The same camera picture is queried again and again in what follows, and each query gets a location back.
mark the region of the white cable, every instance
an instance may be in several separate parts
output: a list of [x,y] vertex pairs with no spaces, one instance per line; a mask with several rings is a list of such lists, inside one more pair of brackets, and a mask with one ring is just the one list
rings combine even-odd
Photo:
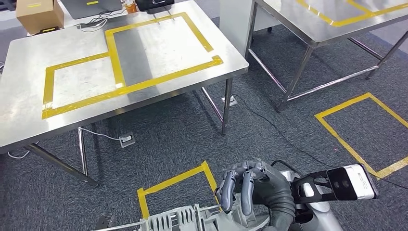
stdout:
[[7,154],[9,155],[9,157],[14,158],[14,159],[23,159],[23,158],[24,158],[27,154],[29,154],[29,153],[30,153],[30,151],[27,151],[23,156],[18,157],[18,156],[13,156],[13,155],[11,155],[10,152],[7,152]]
[[119,141],[119,140],[120,140],[120,139],[117,139],[117,138],[113,138],[113,137],[107,136],[107,135],[105,135],[105,134],[100,134],[100,133],[96,133],[96,132],[93,132],[93,131],[89,131],[88,129],[85,129],[85,128],[78,128],[78,129],[87,131],[87,132],[89,132],[89,133],[92,133],[92,134],[95,134],[95,135],[98,135],[98,136],[104,136],[104,137],[110,138],[111,140],[114,140],[114,141]]
[[82,24],[79,24],[79,29],[81,29],[83,32],[95,32],[97,30],[102,29],[102,27],[104,27],[106,25],[106,23],[108,22],[107,18],[104,18],[103,22],[101,22],[101,24],[95,25],[95,26],[91,26],[92,28],[96,28],[95,30],[83,30],[82,29]]

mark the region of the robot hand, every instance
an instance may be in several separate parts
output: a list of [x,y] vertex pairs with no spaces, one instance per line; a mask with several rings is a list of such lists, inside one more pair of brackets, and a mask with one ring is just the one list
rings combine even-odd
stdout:
[[252,213],[252,205],[266,205],[272,210],[272,227],[268,231],[287,231],[294,218],[294,202],[290,183],[274,167],[263,161],[246,161],[233,165],[215,194],[221,208],[230,212],[233,194],[241,193],[242,212]]

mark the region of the yellow tape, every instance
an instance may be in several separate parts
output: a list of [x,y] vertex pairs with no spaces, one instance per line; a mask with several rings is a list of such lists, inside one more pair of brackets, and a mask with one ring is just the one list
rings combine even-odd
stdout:
[[[42,118],[46,119],[46,118],[49,118],[51,116],[55,116],[55,115],[58,115],[58,114],[61,114],[61,113],[69,112],[69,111],[72,111],[74,109],[84,107],[84,106],[87,106],[87,105],[90,105],[90,104],[93,104],[93,103],[97,103],[97,102],[107,100],[107,99],[110,99],[110,98],[118,97],[120,95],[129,94],[129,93],[132,93],[134,91],[141,90],[141,89],[144,89],[144,88],[148,88],[148,87],[151,87],[151,86],[157,85],[159,83],[163,83],[163,82],[166,82],[166,81],[169,81],[169,80],[181,77],[181,76],[189,75],[189,74],[192,74],[192,73],[207,69],[207,68],[212,67],[212,66],[220,65],[222,63],[223,63],[222,59],[217,55],[217,56],[213,57],[212,61],[209,61],[209,62],[204,63],[204,64],[193,66],[193,67],[187,68],[185,70],[177,71],[177,72],[174,72],[174,73],[171,73],[171,74],[168,74],[168,75],[164,75],[164,76],[161,76],[161,77],[158,77],[158,78],[149,79],[149,80],[146,80],[144,82],[137,83],[137,84],[134,84],[134,85],[131,85],[131,86],[128,86],[128,87],[118,88],[118,89],[116,89],[114,91],[111,91],[111,92],[107,92],[107,93],[104,93],[104,94],[101,94],[101,95],[90,97],[90,98],[80,100],[80,101],[75,102],[75,103],[70,103],[68,105],[64,105],[64,106],[57,107],[57,108],[51,108],[52,107],[52,94],[51,94],[51,100],[49,98],[49,95],[47,95],[48,100],[46,101],[44,99],[44,102],[43,102],[44,105],[47,105],[47,106],[44,107],[44,110],[42,111]],[[46,87],[50,87],[49,85],[51,83],[49,83],[47,85],[48,82],[51,82],[51,80],[46,81]],[[46,92],[48,93],[49,91],[50,91],[50,89],[47,89],[47,90],[44,91],[44,97],[46,97]]]
[[[202,46],[205,48],[206,51],[210,52],[213,50],[211,45],[204,38],[202,33],[198,30],[198,28],[195,26],[193,21],[189,18],[189,16],[185,12],[174,14],[174,15],[168,15],[168,16],[161,17],[161,18],[156,18],[156,19],[146,21],[146,22],[135,23],[135,24],[127,25],[127,26],[121,26],[118,28],[106,30],[105,36],[106,36],[106,43],[108,46],[108,52],[93,55],[93,56],[86,57],[83,59],[70,61],[64,64],[51,66],[46,69],[42,119],[46,119],[46,118],[49,118],[51,116],[55,116],[61,113],[69,112],[74,109],[77,109],[77,108],[80,108],[86,105],[90,105],[93,103],[97,103],[103,100],[107,100],[110,98],[114,98],[120,95],[129,94],[137,90],[148,88],[148,87],[154,86],[159,83],[163,83],[163,82],[166,82],[166,81],[169,81],[169,80],[181,77],[181,76],[185,76],[185,75],[197,72],[197,71],[207,69],[212,66],[222,64],[223,63],[222,59],[217,55],[217,56],[212,57],[213,60],[207,63],[193,66],[185,70],[177,71],[175,73],[164,75],[158,78],[149,79],[147,81],[137,83],[131,86],[126,86],[125,78],[123,76],[122,68],[120,65],[119,55],[118,55],[116,44],[115,44],[114,33],[132,29],[132,28],[139,27],[139,26],[145,26],[145,25],[149,25],[153,23],[158,23],[158,22],[176,18],[176,17],[182,17],[184,19],[184,21],[187,23],[191,31],[194,33],[194,35],[197,37],[197,39],[199,40],[199,42],[202,44]],[[116,90],[112,92],[107,92],[101,95],[97,95],[97,96],[94,96],[88,99],[84,99],[84,100],[81,100],[75,103],[64,105],[58,108],[52,107],[52,95],[53,95],[54,71],[55,70],[61,69],[64,67],[68,67],[68,66],[72,66],[72,65],[76,65],[76,64],[80,64],[80,63],[84,63],[84,62],[88,62],[94,59],[107,57],[107,56],[111,58],[112,70],[114,73],[115,83],[116,83],[116,88],[117,88]]]
[[32,4],[29,4],[29,5],[27,5],[27,7],[37,7],[37,6],[40,6],[41,5],[41,2],[38,2],[38,3],[32,3]]
[[206,161],[204,161],[201,164],[201,166],[203,167],[205,177],[207,178],[208,183],[210,184],[211,191],[214,193],[217,188],[217,183],[216,183],[216,179],[214,179],[213,173],[210,170],[210,166],[208,166]]
[[403,8],[408,7],[408,3],[404,3],[404,4],[400,4],[397,6],[393,6],[390,8],[386,8],[383,10],[379,10],[376,12],[372,12],[369,9],[365,8],[364,6],[354,2],[354,0],[347,0],[347,3],[351,4],[352,6],[358,8],[359,10],[363,11],[364,14],[356,16],[356,17],[352,17],[352,18],[348,18],[342,21],[334,21],[331,18],[329,18],[328,16],[326,16],[325,14],[323,14],[322,12],[318,11],[317,9],[313,8],[311,5],[309,5],[308,3],[305,2],[305,0],[296,0],[300,5],[302,5],[303,7],[307,8],[309,11],[311,11],[313,14],[317,15],[318,17],[320,17],[323,21],[325,21],[326,23],[328,23],[331,26],[345,26],[348,24],[352,24],[352,23],[356,23],[359,21],[363,21],[378,15],[382,15],[385,13],[390,13],[396,10],[400,10]]
[[187,172],[184,172],[180,175],[177,175],[173,178],[170,178],[168,180],[165,180],[157,185],[154,185],[146,190],[144,190],[143,188],[140,188],[137,190],[137,194],[138,194],[138,199],[139,199],[139,203],[140,203],[140,209],[141,209],[141,213],[144,219],[147,219],[150,216],[150,212],[149,212],[149,208],[147,206],[147,202],[146,202],[146,195],[149,195],[151,193],[156,193],[159,190],[165,189],[171,185],[174,185],[180,181],[183,181],[189,177],[192,177],[194,175],[197,175],[201,172],[204,172],[205,177],[207,178],[208,183],[210,184],[211,190],[212,192],[214,192],[214,190],[217,187],[216,181],[214,179],[213,174],[211,173],[210,167],[208,166],[207,162],[204,161],[200,166],[193,168]]
[[109,56],[111,57],[112,70],[114,72],[116,86],[125,87],[125,77],[123,76],[122,68],[120,66],[119,54],[117,53],[115,38],[113,34],[106,34],[106,44],[108,46]]
[[92,55],[92,56],[82,58],[82,59],[73,60],[73,61],[70,61],[70,62],[67,62],[67,63],[47,67],[45,69],[45,86],[44,86],[43,110],[52,110],[52,99],[53,99],[53,95],[54,95],[54,72],[55,72],[55,70],[62,69],[62,68],[65,68],[65,67],[69,67],[69,66],[74,66],[74,65],[77,65],[77,64],[89,62],[89,61],[92,61],[92,60],[96,60],[96,59],[100,59],[100,58],[104,58],[104,57],[108,57],[108,56],[109,56],[109,54],[106,52],[106,53]]
[[368,170],[369,173],[373,174],[374,176],[377,177],[379,180],[380,178],[384,178],[391,173],[405,167],[408,165],[408,157],[376,172],[374,169],[346,142],[344,141],[339,134],[324,120],[325,116],[328,116],[332,113],[335,113],[341,109],[344,109],[354,103],[357,103],[359,101],[365,100],[365,99],[372,99],[374,102],[376,102],[379,106],[381,106],[385,111],[387,111],[389,114],[391,114],[395,119],[397,119],[400,123],[402,123],[405,127],[408,128],[408,123],[401,118],[397,113],[395,113],[393,110],[391,110],[387,105],[385,105],[383,102],[381,102],[379,99],[377,99],[375,96],[373,96],[371,93],[367,92],[361,96],[358,96],[354,99],[348,100],[340,105],[337,105],[335,107],[332,107],[326,111],[320,112],[315,115],[317,120],[330,132],[332,136],[334,136],[342,145],[343,147],[360,163],[362,163],[366,169]]
[[149,212],[149,208],[147,207],[146,194],[143,188],[138,189],[137,194],[138,194],[141,214],[143,218],[148,218],[150,216],[150,212]]
[[42,32],[48,32],[48,31],[52,31],[52,30],[55,30],[55,28],[50,28],[50,29],[42,30]]
[[156,193],[159,190],[165,189],[165,188],[167,188],[167,187],[169,187],[169,186],[171,186],[173,184],[179,183],[180,181],[185,180],[185,179],[187,179],[189,177],[192,177],[192,176],[194,176],[194,175],[196,175],[196,174],[198,174],[198,173],[200,173],[202,171],[203,171],[203,166],[198,166],[198,167],[193,168],[193,169],[191,169],[191,170],[189,170],[187,172],[184,172],[184,173],[182,173],[180,175],[177,175],[177,176],[175,176],[173,178],[170,178],[170,179],[165,180],[165,181],[163,181],[163,182],[161,182],[159,184],[156,184],[151,188],[146,189],[144,191],[144,194],[147,195],[147,194],[151,194],[151,193]]
[[87,5],[93,5],[93,4],[97,4],[97,3],[99,3],[99,1],[90,1],[90,2],[87,2]]

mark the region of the cardboard box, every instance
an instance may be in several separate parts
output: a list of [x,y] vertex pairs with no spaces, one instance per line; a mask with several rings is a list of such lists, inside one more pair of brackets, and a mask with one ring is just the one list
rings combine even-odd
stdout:
[[64,26],[64,12],[57,0],[18,0],[16,16],[30,34]]

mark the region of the wire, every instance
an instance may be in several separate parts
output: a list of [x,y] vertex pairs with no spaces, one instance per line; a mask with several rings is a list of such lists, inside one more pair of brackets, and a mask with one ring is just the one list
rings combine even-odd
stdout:
[[[246,109],[248,109],[250,112],[254,113],[255,115],[261,117],[262,119],[264,119],[265,121],[267,121],[269,124],[271,124],[272,127],[279,133],[279,135],[286,141],[286,143],[288,143],[288,144],[289,144],[290,146],[292,146],[294,149],[296,149],[296,150],[298,150],[299,152],[302,152],[302,153],[304,153],[304,154],[310,156],[312,159],[314,159],[315,161],[321,163],[322,165],[325,165],[325,166],[328,166],[328,167],[332,167],[332,168],[336,168],[336,166],[331,166],[331,165],[328,165],[328,164],[326,164],[326,163],[323,163],[323,162],[321,162],[320,160],[318,160],[317,158],[315,158],[313,155],[309,154],[308,152],[305,152],[305,151],[303,151],[302,149],[296,147],[294,144],[292,144],[292,143],[283,135],[283,133],[279,130],[279,128],[278,128],[275,124],[273,124],[270,120],[268,120],[267,118],[265,118],[263,115],[260,115],[259,113],[257,113],[257,112],[255,112],[254,110],[252,110],[252,109],[246,104],[245,100],[244,100],[241,96],[239,96],[239,95],[237,95],[237,94],[234,94],[234,96],[236,96],[236,97],[238,97],[240,100],[242,100],[242,102],[243,102],[243,104],[245,105]],[[377,177],[377,178],[380,179],[380,180],[384,180],[385,182],[388,182],[388,183],[393,184],[393,185],[395,185],[395,186],[397,186],[397,187],[400,187],[400,188],[403,188],[403,189],[408,190],[408,187],[405,187],[405,186],[396,184],[396,183],[394,183],[394,182],[392,182],[392,181],[383,179],[383,178],[378,177],[378,176],[376,176],[376,175],[374,175],[374,174],[372,174],[372,173],[370,173],[370,174],[371,174],[372,176],[374,176],[374,177]]]
[[274,162],[272,162],[272,164],[270,164],[272,167],[277,164],[277,163],[281,163],[283,165],[285,165],[286,167],[288,167],[290,170],[292,170],[294,173],[296,173],[299,176],[303,176],[303,174],[301,174],[300,172],[298,172],[294,167],[292,167],[291,165],[289,165],[288,163],[284,162],[283,160],[275,160]]
[[78,128],[78,129],[87,131],[87,132],[92,133],[92,134],[94,134],[94,135],[104,136],[104,137],[110,138],[111,140],[114,140],[114,141],[119,141],[119,140],[120,140],[120,139],[118,139],[118,138],[113,138],[113,137],[107,136],[107,135],[105,135],[105,134],[96,133],[96,132],[90,131],[90,130],[85,129],[85,128]]
[[107,22],[108,22],[108,19],[105,18],[101,24],[96,25],[96,26],[90,26],[91,28],[99,27],[99,28],[97,28],[97,29],[95,29],[95,30],[83,30],[81,24],[79,25],[79,29],[82,30],[83,32],[88,32],[88,33],[90,33],[90,32],[95,32],[95,31],[97,31],[97,30],[102,29],[102,28],[106,25]]
[[328,165],[328,164],[326,164],[326,163],[321,162],[320,160],[316,159],[316,158],[315,158],[314,156],[312,156],[311,154],[309,154],[309,153],[303,151],[302,149],[296,147],[294,144],[292,144],[292,143],[282,134],[282,132],[278,129],[278,127],[276,127],[276,125],[274,125],[271,121],[269,121],[269,120],[268,120],[267,118],[265,118],[263,115],[260,115],[260,114],[258,114],[257,112],[255,112],[254,110],[252,110],[252,109],[246,104],[245,100],[244,100],[241,96],[236,95],[236,94],[234,94],[234,96],[237,96],[238,98],[240,98],[240,99],[242,100],[242,102],[245,104],[245,107],[246,107],[249,111],[251,111],[251,112],[254,113],[255,115],[257,115],[257,116],[263,118],[265,121],[267,121],[269,124],[271,124],[272,127],[275,128],[275,130],[279,133],[279,135],[280,135],[290,146],[292,146],[294,149],[296,149],[296,150],[298,150],[299,152],[302,152],[302,153],[304,153],[304,154],[310,156],[312,159],[316,160],[317,162],[321,163],[322,165],[325,165],[325,166],[328,166],[328,167],[335,167],[335,166],[331,166],[331,165]]
[[122,12],[120,12],[120,13],[114,13],[114,14],[111,14],[114,11],[103,11],[103,12],[100,12],[98,14],[98,17],[92,18],[89,22],[87,22],[87,23],[78,23],[78,24],[76,24],[74,26],[79,26],[80,25],[81,28],[82,28],[83,26],[88,26],[88,25],[91,25],[91,24],[98,24],[98,23],[102,22],[103,20],[108,19],[109,16],[111,17],[111,16],[114,16],[114,15],[123,14],[123,12],[125,12],[125,10],[122,10]]
[[26,155],[28,155],[30,153],[30,151],[27,151],[23,156],[14,156],[11,155],[10,152],[7,152],[7,154],[9,155],[9,157],[14,158],[14,159],[23,159]]

